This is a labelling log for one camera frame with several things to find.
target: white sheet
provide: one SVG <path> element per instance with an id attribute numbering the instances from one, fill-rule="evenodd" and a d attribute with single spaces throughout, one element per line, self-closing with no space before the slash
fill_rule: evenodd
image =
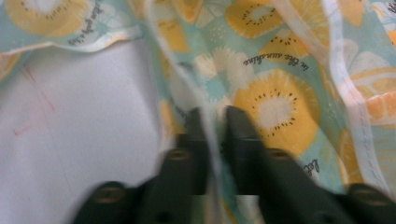
<path id="1" fill-rule="evenodd" d="M 67 223 L 94 185 L 154 173 L 160 129 L 142 44 L 39 50 L 0 86 L 0 224 Z"/>

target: black object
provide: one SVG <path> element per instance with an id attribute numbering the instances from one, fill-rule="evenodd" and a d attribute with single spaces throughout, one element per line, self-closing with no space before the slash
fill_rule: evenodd
<path id="1" fill-rule="evenodd" d="M 396 205 L 369 186 L 346 195 L 316 186 L 286 151 L 266 148 L 248 115 L 226 111 L 224 156 L 241 195 L 259 195 L 266 224 L 396 224 Z M 209 150 L 198 109 L 166 152 L 159 174 L 138 188 L 107 182 L 92 191 L 73 224 L 189 224 L 193 195 L 205 194 Z"/>

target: fabric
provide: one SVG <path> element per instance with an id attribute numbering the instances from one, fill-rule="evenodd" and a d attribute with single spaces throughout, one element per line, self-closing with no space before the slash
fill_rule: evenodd
<path id="1" fill-rule="evenodd" d="M 246 110 L 264 144 L 286 149 L 323 188 L 344 192 L 348 184 L 365 182 L 396 193 L 396 3 L 55 2 L 59 14 L 37 13 L 40 7 L 32 14 L 30 1 L 0 7 L 0 30 L 7 30 L 0 35 L 0 52 L 7 55 L 0 61 L 2 77 L 18 66 L 20 52 L 37 46 L 92 51 L 143 36 L 154 61 L 165 138 L 184 132 L 190 109 L 205 111 L 226 220 L 255 219 L 239 206 L 230 172 L 221 165 L 227 105 Z M 48 17 L 63 26 L 44 21 Z M 91 38 L 79 43 L 86 33 Z"/>

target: kiwi print fabric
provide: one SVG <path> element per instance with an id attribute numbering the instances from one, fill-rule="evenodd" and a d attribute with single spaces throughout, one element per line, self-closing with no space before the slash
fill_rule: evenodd
<path id="1" fill-rule="evenodd" d="M 396 55 L 384 18 L 396 4 L 146 3 L 145 24 L 158 55 L 153 57 L 160 114 L 169 136 L 183 132 L 189 108 L 177 94 L 187 92 L 175 78 L 183 76 L 215 116 L 219 141 L 223 109 L 236 105 L 250 115 L 266 146 L 286 149 L 323 188 L 343 192 L 348 184 L 366 182 L 394 195 Z M 255 222 L 246 202 L 233 195 L 224 165 L 225 218 Z"/>
<path id="2" fill-rule="evenodd" d="M 263 143 L 287 150 L 323 188 L 344 192 L 366 182 L 395 197 L 396 2 L 52 2 L 0 6 L 7 31 L 0 33 L 0 81 L 28 49 L 94 51 L 143 36 L 164 140 L 185 132 L 191 109 L 205 111 L 227 222 L 259 219 L 234 197 L 229 167 L 220 167 L 227 105 L 247 111 Z"/>

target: lemon slice print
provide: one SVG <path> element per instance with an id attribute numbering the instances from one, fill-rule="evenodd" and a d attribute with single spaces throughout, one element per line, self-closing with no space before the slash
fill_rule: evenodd
<path id="1" fill-rule="evenodd" d="M 5 79 L 20 60 L 21 54 L 11 56 L 0 56 L 0 81 Z"/>
<path id="2" fill-rule="evenodd" d="M 320 77 L 322 78 L 324 88 L 329 92 L 332 98 L 335 97 L 336 88 L 332 83 L 330 75 L 326 72 L 325 68 L 322 65 L 319 65 Z"/>
<path id="3" fill-rule="evenodd" d="M 338 4 L 344 19 L 354 26 L 361 26 L 364 14 L 362 0 L 338 0 Z"/>
<path id="4" fill-rule="evenodd" d="M 351 77 L 358 91 L 366 100 L 373 125 L 392 127 L 396 120 L 396 68 L 377 68 L 363 71 Z"/>
<path id="5" fill-rule="evenodd" d="M 359 169 L 358 161 L 356 160 L 352 137 L 346 129 L 341 131 L 339 150 L 340 158 L 338 164 L 343 183 L 345 185 L 363 183 L 364 181 L 361 177 L 361 170 Z"/>
<path id="6" fill-rule="evenodd" d="M 323 48 L 329 48 L 329 24 L 321 1 L 290 0 L 297 14 Z"/>
<path id="7" fill-rule="evenodd" d="M 178 15 L 187 23 L 195 23 L 205 0 L 173 0 Z"/>
<path id="8" fill-rule="evenodd" d="M 189 52 L 190 49 L 186 43 L 186 34 L 177 19 L 158 20 L 157 26 L 171 50 L 183 53 Z"/>
<path id="9" fill-rule="evenodd" d="M 165 78 L 169 78 L 171 76 L 171 72 L 173 71 L 172 64 L 170 64 L 169 59 L 165 56 L 163 51 L 160 52 L 160 62 L 163 68 L 163 76 Z"/>
<path id="10" fill-rule="evenodd" d="M 165 100 L 160 101 L 160 115 L 163 120 L 166 136 L 184 133 L 184 128 L 177 122 L 169 102 Z"/>

